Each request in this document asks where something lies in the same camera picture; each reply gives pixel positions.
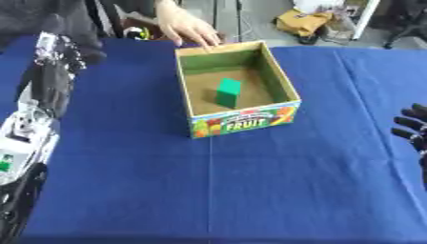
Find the sleeve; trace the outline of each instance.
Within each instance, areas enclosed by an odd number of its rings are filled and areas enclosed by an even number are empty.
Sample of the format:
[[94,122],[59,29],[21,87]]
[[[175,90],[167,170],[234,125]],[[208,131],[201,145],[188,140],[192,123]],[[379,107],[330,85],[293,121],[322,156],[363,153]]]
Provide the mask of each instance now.
[[137,11],[144,16],[155,17],[155,0],[114,0],[114,4],[125,12]]

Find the robotic hand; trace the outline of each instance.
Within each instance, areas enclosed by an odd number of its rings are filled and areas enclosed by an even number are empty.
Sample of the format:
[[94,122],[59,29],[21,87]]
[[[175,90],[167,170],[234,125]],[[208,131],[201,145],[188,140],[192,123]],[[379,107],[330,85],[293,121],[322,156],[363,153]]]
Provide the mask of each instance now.
[[422,169],[424,188],[427,191],[427,108],[419,104],[414,104],[411,109],[402,110],[402,114],[406,117],[395,117],[395,122],[415,132],[392,128],[392,133],[408,139],[419,152],[421,156],[419,164]]
[[0,128],[0,244],[14,241],[26,226],[46,181],[73,80],[86,68],[77,47],[59,32],[41,32],[17,90],[18,109]]

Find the fruit box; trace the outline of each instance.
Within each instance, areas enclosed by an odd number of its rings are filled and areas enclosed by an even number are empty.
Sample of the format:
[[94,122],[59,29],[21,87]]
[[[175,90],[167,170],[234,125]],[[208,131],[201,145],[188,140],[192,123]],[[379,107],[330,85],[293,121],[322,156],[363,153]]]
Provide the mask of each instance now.
[[[180,49],[176,60],[193,138],[294,121],[301,99],[265,42],[228,44],[210,53]],[[241,82],[235,109],[216,103],[224,78]]]

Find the blue tablecloth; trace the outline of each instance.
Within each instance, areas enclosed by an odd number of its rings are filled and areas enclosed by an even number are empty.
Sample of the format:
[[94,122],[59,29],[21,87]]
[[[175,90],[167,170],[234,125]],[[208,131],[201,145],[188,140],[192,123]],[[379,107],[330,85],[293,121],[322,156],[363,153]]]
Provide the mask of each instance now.
[[[0,56],[2,118],[32,47]],[[417,154],[390,134],[427,104],[426,51],[273,49],[303,99],[294,124],[191,140],[172,44],[105,50],[75,86],[29,243],[427,241]]]

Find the gray floor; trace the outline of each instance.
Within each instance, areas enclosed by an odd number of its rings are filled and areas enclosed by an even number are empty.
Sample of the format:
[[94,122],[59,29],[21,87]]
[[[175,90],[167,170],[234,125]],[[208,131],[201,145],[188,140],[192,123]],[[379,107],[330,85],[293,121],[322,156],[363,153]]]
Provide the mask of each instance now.
[[[244,41],[266,40],[270,47],[299,46],[295,38],[276,30],[272,19],[293,7],[291,0],[242,0],[242,33]],[[183,0],[183,7],[209,23],[214,20],[214,0]],[[227,34],[227,41],[237,41],[237,18],[234,0],[218,0],[217,28]],[[388,36],[388,31],[367,29],[363,36],[350,42],[349,47],[379,49]],[[317,46],[347,47],[319,40]],[[420,50],[427,45],[418,38],[406,37],[397,41],[395,49]]]

